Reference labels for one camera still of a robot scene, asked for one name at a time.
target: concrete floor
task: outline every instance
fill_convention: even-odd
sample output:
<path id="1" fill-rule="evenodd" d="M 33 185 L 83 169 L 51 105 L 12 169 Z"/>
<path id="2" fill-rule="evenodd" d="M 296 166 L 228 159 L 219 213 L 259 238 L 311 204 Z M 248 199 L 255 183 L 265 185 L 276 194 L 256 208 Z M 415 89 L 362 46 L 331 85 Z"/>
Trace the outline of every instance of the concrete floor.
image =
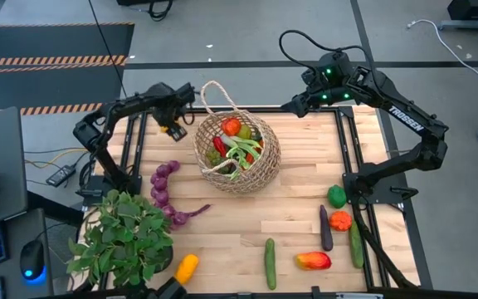
<path id="1" fill-rule="evenodd" d="M 452 61 L 431 27 L 406 24 L 428 18 L 447 18 L 450 0 L 357 0 L 375 61 Z M 93 0 L 100 22 L 136 23 L 129 63 L 212 61 L 282 61 L 277 38 L 285 29 L 300 29 L 327 46 L 360 44 L 350 1 L 344 0 L 177 0 L 163 22 L 124 7 L 114 0 Z M 6 0 L 0 24 L 93 22 L 84 0 Z M 478 32 L 443 32 L 455 51 L 478 61 Z M 322 51 L 298 37 L 285 40 L 288 52 L 301 60 L 318 59 Z M 351 59 L 363 55 L 350 52 Z M 128 92 L 143 91 L 157 81 L 180 86 L 191 81 L 220 81 L 240 105 L 278 105 L 302 92 L 301 67 L 206 68 L 182 70 L 127 70 Z M 464 68 L 383 69 L 399 91 L 451 127 L 446 135 L 449 151 L 441 169 L 407 173 L 409 186 L 420 190 L 413 200 L 424 252 L 436 289 L 478 292 L 478 77 Z M 211 104 L 223 104 L 211 96 Z M 71 134 L 79 114 L 23 117 L 26 150 L 75 146 Z M 392 120 L 401 150 L 412 148 L 415 134 Z M 73 163 L 79 154 L 61 159 Z M 47 160 L 54 154 L 28 155 Z M 44 181 L 54 169 L 27 166 L 27 178 Z M 69 186 L 51 189 L 28 187 L 57 202 L 73 206 L 76 178 Z"/>

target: cucumber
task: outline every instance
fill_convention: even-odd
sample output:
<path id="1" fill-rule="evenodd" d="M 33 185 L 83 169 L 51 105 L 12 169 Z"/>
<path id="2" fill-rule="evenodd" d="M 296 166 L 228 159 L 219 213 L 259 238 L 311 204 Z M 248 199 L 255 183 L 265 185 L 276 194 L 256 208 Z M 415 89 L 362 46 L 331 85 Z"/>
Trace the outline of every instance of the cucumber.
<path id="1" fill-rule="evenodd" d="M 352 262 L 354 267 L 362 269 L 364 265 L 363 244 L 361 242 L 361 234 L 355 221 L 352 221 L 352 227 L 349 228 L 349 248 L 352 254 Z"/>
<path id="2" fill-rule="evenodd" d="M 271 289 L 276 289 L 276 245 L 272 238 L 268 238 L 265 243 L 265 274 L 266 285 Z"/>
<path id="3" fill-rule="evenodd" d="M 322 248 L 325 251 L 331 251 L 333 249 L 333 237 L 331 236 L 331 228 L 329 228 L 328 212 L 323 204 L 320 205 L 320 238 Z"/>

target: woven basket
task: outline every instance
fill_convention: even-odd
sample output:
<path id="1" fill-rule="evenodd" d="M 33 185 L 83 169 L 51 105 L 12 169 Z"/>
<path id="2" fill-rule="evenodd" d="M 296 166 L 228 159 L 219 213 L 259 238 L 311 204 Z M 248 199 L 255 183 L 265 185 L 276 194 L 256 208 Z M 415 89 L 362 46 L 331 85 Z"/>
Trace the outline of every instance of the woven basket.
<path id="1" fill-rule="evenodd" d="M 215 85 L 222 91 L 228 102 L 232 105 L 232 111 L 213 112 L 210 109 L 205 97 L 205 90 L 210 85 Z M 274 131 L 264 120 L 246 110 L 239 110 L 219 83 L 209 81 L 202 87 L 200 94 L 202 103 L 209 114 L 206 119 L 200 123 L 197 133 L 193 137 L 193 148 L 195 149 L 195 155 L 197 156 L 197 162 L 198 166 L 200 166 L 202 176 L 218 189 L 234 194 L 245 194 L 263 189 L 278 175 L 280 170 L 280 143 Z M 228 159 L 218 166 L 212 167 L 206 157 L 206 153 L 213 149 L 213 137 L 223 134 L 221 129 L 222 121 L 229 117 L 239 119 L 242 124 L 248 125 L 253 130 L 254 128 L 257 129 L 263 139 L 264 145 L 259 159 L 254 161 L 247 170 L 242 170 L 239 163 L 234 159 Z M 240 171 L 239 176 L 234 179 L 230 179 L 228 176 L 218 173 L 220 168 L 226 167 L 229 164 L 234 164 Z"/>

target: wooden board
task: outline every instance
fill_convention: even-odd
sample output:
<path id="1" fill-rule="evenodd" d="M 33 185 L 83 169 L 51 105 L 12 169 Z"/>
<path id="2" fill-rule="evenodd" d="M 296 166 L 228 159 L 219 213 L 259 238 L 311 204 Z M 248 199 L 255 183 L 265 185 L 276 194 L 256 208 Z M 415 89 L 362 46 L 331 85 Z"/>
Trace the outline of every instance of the wooden board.
<path id="1" fill-rule="evenodd" d="M 364 160 L 385 160 L 387 155 L 375 110 L 355 106 L 354 111 Z M 276 241 L 275 292 L 310 292 L 311 286 L 320 286 L 322 292 L 365 290 L 363 271 L 355 269 L 351 262 L 347 233 L 333 231 L 334 249 L 328 252 L 333 266 L 329 270 L 302 271 L 293 259 L 300 252 L 322 250 L 319 206 L 324 204 L 331 214 L 334 209 L 326 201 L 328 187 L 342 186 L 344 165 L 334 115 L 311 113 L 304 119 L 292 114 L 259 116 L 279 138 L 281 170 L 267 188 L 247 196 L 218 191 L 200 175 L 191 138 L 205 115 L 198 115 L 195 125 L 187 127 L 191 134 L 178 143 L 159 133 L 157 124 L 149 117 L 140 168 L 144 181 L 141 194 L 150 198 L 150 176 L 163 162 L 176 159 L 182 167 L 169 177 L 172 205 L 180 211 L 193 211 L 206 203 L 212 207 L 172 233 L 173 262 L 166 271 L 156 274 L 148 286 L 161 286 L 174 274 L 182 257 L 194 253 L 200 263 L 186 286 L 188 292 L 269 292 L 263 253 L 265 241 L 273 238 Z M 351 140 L 349 127 L 346 122 L 344 125 L 347 140 Z M 134 127 L 133 143 L 138 128 L 138 125 Z M 125 131 L 126 120 L 122 120 L 109 145 L 118 163 Z M 350 154 L 355 163 L 353 151 Z M 418 284 L 402 214 L 387 205 L 378 205 L 375 209 L 385 251 L 407 278 Z M 350 212 L 350 207 L 346 205 L 343 210 Z M 374 281 L 378 284 L 376 259 L 371 249 L 369 252 Z"/>

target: green plant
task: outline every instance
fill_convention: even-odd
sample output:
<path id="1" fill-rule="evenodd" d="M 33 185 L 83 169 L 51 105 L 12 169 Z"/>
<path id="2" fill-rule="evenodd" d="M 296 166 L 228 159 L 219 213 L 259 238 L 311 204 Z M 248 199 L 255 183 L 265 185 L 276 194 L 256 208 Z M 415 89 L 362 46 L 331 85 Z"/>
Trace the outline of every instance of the green plant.
<path id="1" fill-rule="evenodd" d="M 114 285 L 122 286 L 149 280 L 157 268 L 163 268 L 170 258 L 164 249 L 173 240 L 167 235 L 170 220 L 161 209 L 140 195 L 117 190 L 108 192 L 96 206 L 100 216 L 86 224 L 85 243 L 69 239 L 71 252 L 80 258 L 69 262 L 68 273 L 89 270 L 88 280 L 96 284 L 102 274 L 113 272 Z"/>

